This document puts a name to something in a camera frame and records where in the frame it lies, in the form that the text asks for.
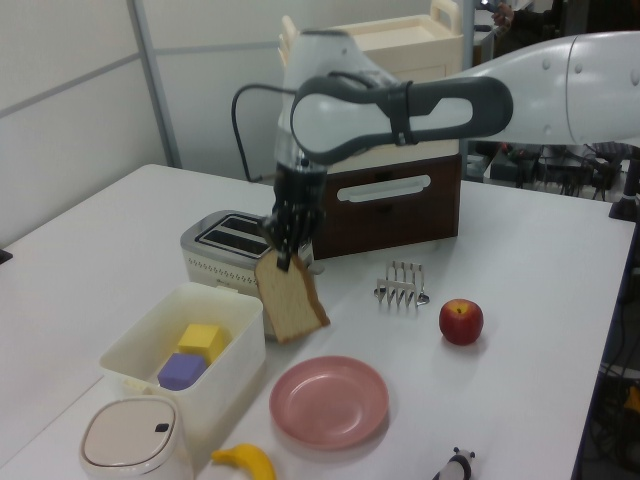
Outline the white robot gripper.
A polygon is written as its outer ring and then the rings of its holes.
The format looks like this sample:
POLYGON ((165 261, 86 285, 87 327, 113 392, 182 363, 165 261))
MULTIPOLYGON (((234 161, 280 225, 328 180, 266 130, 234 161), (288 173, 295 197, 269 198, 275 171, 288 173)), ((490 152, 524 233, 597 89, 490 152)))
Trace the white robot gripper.
POLYGON ((276 135, 274 157, 275 205, 259 231, 276 252, 277 267, 287 272, 292 256, 311 242, 324 219, 327 168, 312 162, 290 133, 276 135))

